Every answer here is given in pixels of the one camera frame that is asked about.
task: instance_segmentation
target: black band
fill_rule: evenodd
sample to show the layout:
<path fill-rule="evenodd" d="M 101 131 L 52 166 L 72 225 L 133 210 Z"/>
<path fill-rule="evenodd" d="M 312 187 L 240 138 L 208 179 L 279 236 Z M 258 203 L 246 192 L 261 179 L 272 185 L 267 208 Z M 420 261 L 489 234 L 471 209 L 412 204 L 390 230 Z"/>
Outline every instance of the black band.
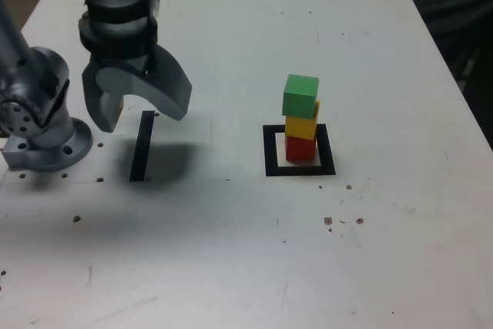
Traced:
<path fill-rule="evenodd" d="M 102 7 L 94 5 L 87 0 L 86 5 L 91 20 L 114 25 L 135 21 L 150 15 L 150 6 L 147 0 L 120 8 Z"/>
<path fill-rule="evenodd" d="M 89 20 L 79 20 L 82 45 L 98 57 L 132 59 L 148 54 L 157 44 L 157 22 L 151 17 L 146 30 L 132 38 L 102 38 L 92 32 Z"/>

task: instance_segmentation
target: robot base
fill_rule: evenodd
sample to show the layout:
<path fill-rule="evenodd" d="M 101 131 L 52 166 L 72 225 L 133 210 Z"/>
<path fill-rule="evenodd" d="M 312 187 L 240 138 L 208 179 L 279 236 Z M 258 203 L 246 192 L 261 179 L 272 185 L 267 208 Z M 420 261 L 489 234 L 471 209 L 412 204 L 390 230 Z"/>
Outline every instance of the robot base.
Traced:
<path fill-rule="evenodd" d="M 11 170 L 48 172 L 63 170 L 80 161 L 92 146 L 91 129 L 80 119 L 73 119 L 72 137 L 59 146 L 33 149 L 27 139 L 11 136 L 2 151 Z"/>

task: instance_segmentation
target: white table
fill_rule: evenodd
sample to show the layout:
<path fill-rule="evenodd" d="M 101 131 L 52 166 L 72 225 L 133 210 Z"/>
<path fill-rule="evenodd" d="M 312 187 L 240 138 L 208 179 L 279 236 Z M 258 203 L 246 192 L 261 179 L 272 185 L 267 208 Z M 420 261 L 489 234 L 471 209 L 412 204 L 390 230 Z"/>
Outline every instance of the white table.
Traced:
<path fill-rule="evenodd" d="M 2 161 L 2 329 L 493 326 L 493 154 L 411 0 L 162 0 L 193 94 L 156 117 L 149 183 L 128 163 L 152 106 L 128 97 L 112 135 L 86 111 L 83 4 L 23 30 L 95 145 L 51 175 Z M 336 176 L 265 177 L 289 73 L 320 78 Z"/>

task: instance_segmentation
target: wooden block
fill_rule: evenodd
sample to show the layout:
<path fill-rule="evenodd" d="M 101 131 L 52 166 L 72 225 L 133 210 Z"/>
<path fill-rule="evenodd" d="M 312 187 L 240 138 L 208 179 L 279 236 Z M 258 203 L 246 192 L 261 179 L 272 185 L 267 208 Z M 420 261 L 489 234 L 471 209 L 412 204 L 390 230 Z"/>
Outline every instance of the wooden block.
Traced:
<path fill-rule="evenodd" d="M 286 161 L 300 162 L 310 161 L 315 158 L 315 147 L 317 140 L 293 138 L 286 136 L 284 139 L 284 145 L 286 147 Z"/>
<path fill-rule="evenodd" d="M 297 117 L 286 117 L 286 135 L 294 138 L 312 140 L 317 131 L 318 109 L 320 100 L 315 104 L 315 112 L 311 119 L 299 119 Z"/>
<path fill-rule="evenodd" d="M 289 75 L 284 88 L 283 116 L 311 119 L 317 101 L 318 78 Z"/>

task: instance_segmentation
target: dark clothing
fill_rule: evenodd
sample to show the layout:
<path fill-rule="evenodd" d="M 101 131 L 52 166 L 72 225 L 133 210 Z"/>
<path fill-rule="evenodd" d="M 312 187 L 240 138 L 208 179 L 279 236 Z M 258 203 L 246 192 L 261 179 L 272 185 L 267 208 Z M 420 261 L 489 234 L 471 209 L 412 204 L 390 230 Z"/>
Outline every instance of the dark clothing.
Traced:
<path fill-rule="evenodd" d="M 431 36 L 459 80 L 467 61 L 493 32 L 493 0 L 414 0 Z"/>

